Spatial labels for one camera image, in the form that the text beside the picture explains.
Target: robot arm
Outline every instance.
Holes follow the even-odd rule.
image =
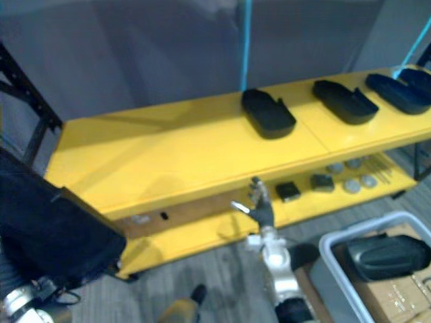
[[[286,240],[279,237],[274,228],[274,212],[268,189],[258,177],[252,178],[250,188],[252,208],[237,201],[232,201],[231,206],[259,224],[259,234],[248,236],[246,243],[249,250],[260,252],[266,268],[266,288],[279,322],[317,322],[313,321],[312,309],[296,280]]]
[[[67,306],[44,299],[44,294],[48,292],[52,295],[55,287],[52,289],[49,283],[42,287],[41,290],[37,290],[30,281],[23,278],[17,266],[4,253],[0,238],[0,300],[2,310],[11,322],[72,322],[71,312]]]

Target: black backpack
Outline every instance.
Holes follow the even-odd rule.
[[[72,289],[119,260],[126,239],[95,209],[0,148],[0,237],[27,279]]]

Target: wooden panel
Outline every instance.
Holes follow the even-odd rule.
[[[115,223],[130,239],[150,236],[203,217],[227,211],[231,200],[238,200],[243,197],[241,193],[240,190],[233,190],[126,219],[120,219],[115,221]]]

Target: shelf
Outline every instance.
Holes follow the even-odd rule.
[[[317,215],[405,190],[416,184],[385,154],[379,153],[369,158],[370,161],[364,162],[358,170],[345,168],[345,171],[340,175],[334,175],[336,188],[332,193],[314,192],[310,188],[310,175],[327,174],[324,168],[269,182],[268,186],[273,198],[276,226],[281,227],[304,221]],[[376,161],[381,170],[368,167],[370,162],[374,165]],[[342,188],[343,181],[348,178],[358,178],[362,174],[374,175],[378,180],[378,186],[370,189],[362,188],[358,194],[345,192]],[[298,200],[282,203],[275,194],[274,186],[280,182],[287,181],[294,181],[302,195]],[[126,250],[123,252],[123,268],[118,276],[126,278],[131,273],[237,241],[251,232],[257,232],[257,226],[254,221],[242,213],[226,211],[163,231],[151,237],[130,240]]]
[[[431,110],[403,114],[364,86],[367,74],[394,69],[320,78],[359,86],[380,107],[362,125],[345,124],[313,97],[315,79],[264,88],[297,119],[293,132],[276,140],[258,136],[241,93],[71,120],[46,179],[114,221],[235,190],[251,176],[291,176],[430,138]]]

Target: robotic hand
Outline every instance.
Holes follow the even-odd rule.
[[[291,254],[286,240],[279,237],[274,228],[274,212],[268,189],[258,177],[252,178],[250,188],[248,196],[253,208],[237,201],[232,201],[231,206],[259,224],[259,234],[249,235],[246,243],[249,250],[260,252],[266,268],[265,285],[279,322],[317,322],[313,320],[312,309],[292,270],[292,254],[297,255],[298,252]]]

